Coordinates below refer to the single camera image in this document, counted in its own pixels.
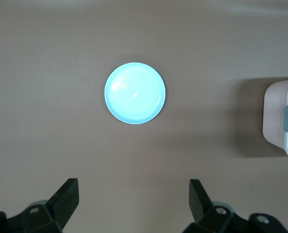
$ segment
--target light blue bowl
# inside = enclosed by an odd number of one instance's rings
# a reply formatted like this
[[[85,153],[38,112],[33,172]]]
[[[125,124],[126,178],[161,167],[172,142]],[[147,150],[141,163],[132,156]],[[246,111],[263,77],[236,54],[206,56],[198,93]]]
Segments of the light blue bowl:
[[[142,124],[161,111],[165,86],[152,67],[127,63],[109,76],[104,96],[107,107],[117,119],[128,124]]]

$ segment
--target white plastic container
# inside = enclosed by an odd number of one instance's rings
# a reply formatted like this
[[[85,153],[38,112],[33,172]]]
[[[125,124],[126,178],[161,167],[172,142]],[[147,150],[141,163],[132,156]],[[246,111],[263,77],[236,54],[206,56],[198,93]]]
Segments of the white plastic container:
[[[265,139],[286,151],[288,155],[288,80],[277,82],[268,87],[264,99],[263,134]]]

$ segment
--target round light blue disc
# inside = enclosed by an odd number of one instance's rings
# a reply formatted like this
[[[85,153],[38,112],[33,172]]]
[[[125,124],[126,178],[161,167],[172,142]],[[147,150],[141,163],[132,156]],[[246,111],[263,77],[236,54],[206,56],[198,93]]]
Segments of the round light blue disc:
[[[104,96],[107,107],[117,119],[128,124],[142,124],[161,111],[165,86],[152,67],[127,63],[109,76]]]

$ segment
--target glossy round object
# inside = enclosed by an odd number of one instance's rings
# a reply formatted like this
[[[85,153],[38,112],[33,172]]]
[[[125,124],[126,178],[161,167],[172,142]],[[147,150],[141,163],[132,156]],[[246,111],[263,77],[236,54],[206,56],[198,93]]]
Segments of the glossy round object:
[[[127,63],[109,76],[104,95],[107,107],[117,119],[128,124],[142,124],[161,111],[165,86],[152,67]]]

